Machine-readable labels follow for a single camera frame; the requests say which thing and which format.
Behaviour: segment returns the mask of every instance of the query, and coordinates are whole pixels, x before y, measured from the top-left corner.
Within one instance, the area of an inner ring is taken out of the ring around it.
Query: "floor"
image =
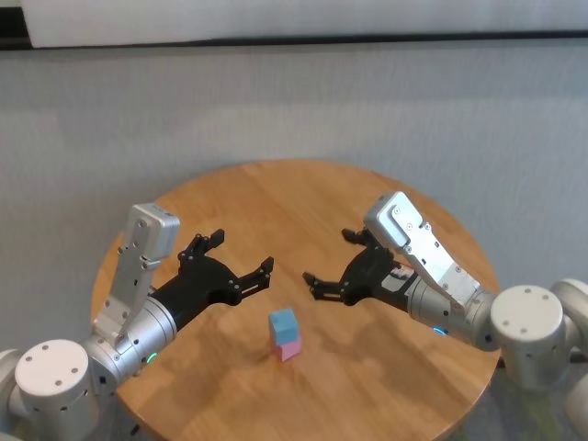
[[[572,365],[562,384],[549,395],[537,395],[522,393],[498,369],[476,407],[447,441],[581,441],[568,424],[562,403],[567,390],[587,373],[588,366]],[[143,430],[131,435],[134,425],[117,403],[88,441],[153,441]]]

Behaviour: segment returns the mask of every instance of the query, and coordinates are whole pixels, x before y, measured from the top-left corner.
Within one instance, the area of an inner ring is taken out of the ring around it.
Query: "white wall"
[[[504,286],[588,279],[586,140],[582,40],[4,52],[0,347],[81,336],[128,206],[253,159],[418,187]]]

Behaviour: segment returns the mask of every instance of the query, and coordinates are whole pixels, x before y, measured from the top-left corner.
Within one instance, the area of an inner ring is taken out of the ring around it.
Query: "metal cylinder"
[[[552,292],[535,286],[509,288],[494,301],[491,319],[506,372],[523,389],[546,390],[566,373],[566,325]]]
[[[18,361],[15,378],[15,393],[40,439],[77,441],[96,427],[98,404],[79,344],[50,340],[33,346]]]
[[[477,291],[463,310],[451,307],[449,299],[417,278],[409,290],[408,311],[418,322],[434,327],[484,351],[493,351],[498,345],[492,337],[490,309],[494,296],[483,289]]]
[[[84,348],[92,360],[96,393],[107,395],[116,390],[169,345],[176,334],[170,313],[157,299],[148,297],[130,324],[123,344],[115,348],[100,335],[90,336]]]

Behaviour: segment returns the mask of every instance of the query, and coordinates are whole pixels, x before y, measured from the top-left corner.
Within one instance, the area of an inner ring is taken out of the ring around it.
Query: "blue block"
[[[298,340],[300,328],[294,311],[288,308],[269,314],[269,331],[276,346],[287,345]]]

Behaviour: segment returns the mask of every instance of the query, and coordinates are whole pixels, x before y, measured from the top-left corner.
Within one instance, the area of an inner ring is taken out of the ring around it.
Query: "black stripe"
[[[452,32],[431,34],[340,35],[333,37],[257,37],[196,40],[175,43],[131,44],[118,47],[207,47],[207,46],[273,46],[305,44],[388,43],[409,41],[464,40],[537,40],[588,38],[588,29],[537,30],[506,32]],[[25,17],[20,7],[0,7],[0,50],[31,49]]]

